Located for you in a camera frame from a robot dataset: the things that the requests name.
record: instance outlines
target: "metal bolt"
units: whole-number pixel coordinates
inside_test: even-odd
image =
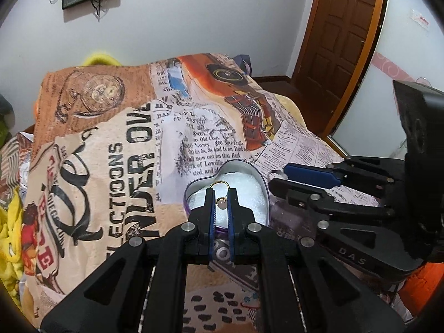
[[[310,237],[303,237],[301,238],[301,245],[305,248],[311,248],[314,246],[314,239]]]
[[[325,230],[329,227],[330,223],[327,220],[319,220],[317,222],[317,227],[319,229]]]
[[[257,223],[250,223],[250,224],[248,224],[248,230],[250,232],[257,233],[261,229],[262,229],[262,227],[261,227],[260,224],[257,224]]]
[[[141,237],[132,237],[130,239],[130,246],[140,246],[143,243],[143,239]]]
[[[190,232],[190,231],[194,230],[196,226],[191,221],[186,221],[180,227],[183,231]]]

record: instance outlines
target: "wall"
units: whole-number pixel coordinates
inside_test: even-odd
[[[0,27],[0,92],[15,111],[12,132],[34,123],[47,71],[104,51],[125,65],[182,54],[249,54],[255,76],[287,72],[306,0],[108,0],[100,22],[90,3],[18,0]]]
[[[430,22],[425,30],[410,19],[411,10]],[[444,90],[444,34],[422,0],[389,0],[376,48],[413,80],[424,77]],[[371,65],[334,140],[349,154],[389,157],[405,140],[393,97],[393,67],[388,74]]]
[[[297,31],[296,42],[294,43],[293,52],[291,54],[290,62],[288,64],[287,76],[292,77],[294,67],[296,66],[297,58],[299,57],[299,52],[301,51],[302,42],[304,40],[308,19],[310,17],[311,7],[313,0],[306,0],[304,3],[304,11],[301,17],[301,23]]]

